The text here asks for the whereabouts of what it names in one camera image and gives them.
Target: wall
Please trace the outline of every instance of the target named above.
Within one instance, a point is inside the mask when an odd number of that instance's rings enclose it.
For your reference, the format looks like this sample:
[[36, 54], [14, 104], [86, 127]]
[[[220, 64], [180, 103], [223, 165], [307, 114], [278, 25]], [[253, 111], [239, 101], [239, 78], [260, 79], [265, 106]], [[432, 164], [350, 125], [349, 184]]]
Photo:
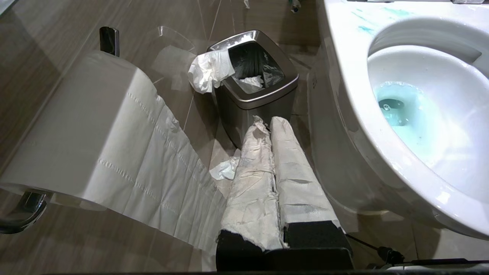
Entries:
[[301, 0], [301, 9], [293, 14], [288, 0], [231, 0], [236, 33], [258, 29], [275, 43], [319, 46], [315, 0]]
[[[159, 80], [155, 84], [158, 94], [179, 120], [202, 162], [209, 165], [218, 121], [210, 95], [194, 94], [184, 75], [183, 85], [174, 88], [172, 79], [154, 73], [151, 65], [168, 45], [192, 45], [191, 51], [198, 54], [210, 42], [234, 34], [230, 0], [220, 3], [19, 0], [0, 18], [0, 167], [76, 59], [99, 48], [98, 29], [104, 25], [119, 29], [121, 58], [139, 66], [152, 80]], [[227, 12], [216, 18], [220, 6]], [[160, 36], [159, 26], [164, 26]]]
[[[19, 0], [0, 17], [0, 165], [69, 68], [99, 48], [104, 25], [120, 30], [121, 58], [158, 78], [158, 94], [209, 165], [218, 122], [210, 95], [161, 78], [152, 63], [168, 45], [190, 43], [195, 48], [187, 50], [202, 53], [234, 34], [230, 0]], [[158, 26], [165, 26], [160, 36]], [[0, 190], [0, 214], [18, 199]], [[0, 235], [0, 274], [6, 275], [212, 268], [212, 259], [201, 258], [189, 245], [110, 210], [50, 205], [26, 231]]]

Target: toilet paper holder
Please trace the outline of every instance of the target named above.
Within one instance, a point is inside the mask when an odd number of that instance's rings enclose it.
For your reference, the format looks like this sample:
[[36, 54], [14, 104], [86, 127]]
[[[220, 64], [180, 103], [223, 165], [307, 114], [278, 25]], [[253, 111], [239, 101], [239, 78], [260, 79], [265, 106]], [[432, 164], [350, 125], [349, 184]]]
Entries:
[[[104, 26], [99, 29], [100, 50], [119, 56], [119, 30]], [[0, 233], [15, 234], [34, 224], [47, 208], [52, 193], [29, 189], [24, 192], [17, 206], [5, 217], [0, 217]]]

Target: stainless steel trash can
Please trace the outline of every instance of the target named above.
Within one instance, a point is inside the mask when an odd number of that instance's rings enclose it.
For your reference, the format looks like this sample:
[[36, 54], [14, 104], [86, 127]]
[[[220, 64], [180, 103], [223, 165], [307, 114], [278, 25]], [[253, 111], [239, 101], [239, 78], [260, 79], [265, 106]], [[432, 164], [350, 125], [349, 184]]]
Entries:
[[[219, 115], [227, 134], [241, 148], [253, 116], [270, 124], [273, 116], [290, 120], [299, 74], [286, 54], [259, 30], [237, 34], [207, 51], [228, 49], [236, 73], [215, 89]], [[244, 79], [260, 77], [262, 87]]]

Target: white toilet bowl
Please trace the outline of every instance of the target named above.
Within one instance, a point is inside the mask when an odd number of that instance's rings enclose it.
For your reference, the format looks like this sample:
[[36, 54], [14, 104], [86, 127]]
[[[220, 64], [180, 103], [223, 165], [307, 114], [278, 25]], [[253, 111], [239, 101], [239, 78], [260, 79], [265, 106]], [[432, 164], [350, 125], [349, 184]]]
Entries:
[[488, 33], [405, 20], [365, 51], [359, 43], [359, 64], [338, 57], [334, 32], [322, 35], [308, 105], [328, 196], [350, 211], [390, 210], [489, 239]]

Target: used tissue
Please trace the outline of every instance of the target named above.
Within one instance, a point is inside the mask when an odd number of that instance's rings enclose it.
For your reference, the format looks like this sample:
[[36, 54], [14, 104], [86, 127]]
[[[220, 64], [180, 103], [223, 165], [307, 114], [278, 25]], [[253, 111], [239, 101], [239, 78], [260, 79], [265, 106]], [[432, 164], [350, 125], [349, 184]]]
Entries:
[[188, 70], [188, 79], [199, 93], [212, 92], [221, 85], [221, 81], [235, 73], [229, 52], [215, 50], [198, 55]]

